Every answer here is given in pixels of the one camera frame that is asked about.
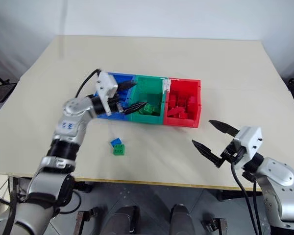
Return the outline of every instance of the table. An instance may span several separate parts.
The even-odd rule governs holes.
[[[200,79],[201,119],[198,129],[93,120],[76,159],[78,180],[238,189],[230,164],[217,169],[191,142],[207,145],[216,155],[229,144],[231,137],[210,119],[238,129],[261,126],[259,153],[294,168],[294,101],[259,41],[57,36],[0,110],[0,174],[34,174],[63,103],[96,68]],[[94,91],[92,80],[81,95]],[[110,146],[118,137],[126,145],[122,157],[114,156]]]

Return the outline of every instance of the table edge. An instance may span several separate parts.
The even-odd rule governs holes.
[[[19,173],[0,173],[0,175],[8,175],[13,177],[28,177],[32,178],[31,174],[19,174]],[[175,187],[187,187],[187,188],[208,188],[208,189],[223,189],[223,190],[238,190],[239,187],[228,187],[228,186],[214,186],[214,185],[194,185],[194,184],[180,184],[180,183],[164,183],[164,182],[152,182],[152,181],[133,181],[133,180],[109,180],[109,179],[92,179],[92,178],[75,178],[76,181],[87,181],[87,182],[105,182],[105,183],[123,183],[123,184],[139,184],[139,185],[160,185],[160,186],[175,186]],[[253,191],[252,187],[246,187],[246,191]]]

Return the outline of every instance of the blue bin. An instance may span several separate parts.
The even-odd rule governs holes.
[[[114,72],[109,72],[109,74],[114,76],[114,79],[116,80],[117,83],[132,81],[135,79],[135,75],[132,75],[132,74],[114,73]],[[122,103],[123,107],[128,107],[128,102],[129,102],[131,92],[132,92],[132,88],[127,91],[118,92],[120,97],[120,103]],[[100,114],[98,115],[98,118],[128,121],[128,115],[124,115],[120,113],[113,113],[110,116],[107,116],[106,114]]]

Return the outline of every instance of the green toy block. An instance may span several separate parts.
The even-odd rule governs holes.
[[[113,154],[114,155],[124,155],[125,153],[125,145],[124,144],[116,144],[113,147]]]
[[[153,112],[153,113],[156,113],[156,114],[160,114],[160,109],[159,109],[159,107],[153,106],[153,107],[152,107],[152,112]]]
[[[154,108],[154,106],[152,106],[150,104],[146,104],[143,108],[141,108],[139,110],[139,112],[140,112],[140,114],[151,115],[153,108]]]

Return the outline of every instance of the toy building block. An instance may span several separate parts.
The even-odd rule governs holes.
[[[177,99],[178,107],[185,107],[186,106],[187,97],[184,95],[179,95]]]
[[[188,113],[188,119],[193,119],[194,120],[195,115],[194,113]]]
[[[187,100],[187,112],[195,112],[197,109],[196,97],[191,96]]]
[[[168,107],[169,109],[174,108],[176,106],[176,95],[171,94],[169,96]]]
[[[122,144],[120,138],[116,138],[114,140],[112,140],[111,142],[112,147],[114,147],[116,144]]]
[[[188,114],[186,112],[181,112],[178,114],[179,119],[187,119]]]
[[[124,144],[116,144],[113,147],[113,154],[114,155],[124,155],[125,153],[125,145]]]
[[[169,116],[173,116],[175,114],[179,114],[181,112],[185,112],[185,108],[183,108],[183,107],[176,107],[176,108],[170,109],[170,110],[168,110],[168,117]]]
[[[151,115],[152,114],[152,108],[153,106],[150,104],[146,104],[143,108],[139,110],[140,114],[144,115]]]
[[[154,107],[152,108],[152,112],[153,112],[153,113],[156,113],[156,114],[160,114],[160,109],[159,109],[158,107],[154,106]]]

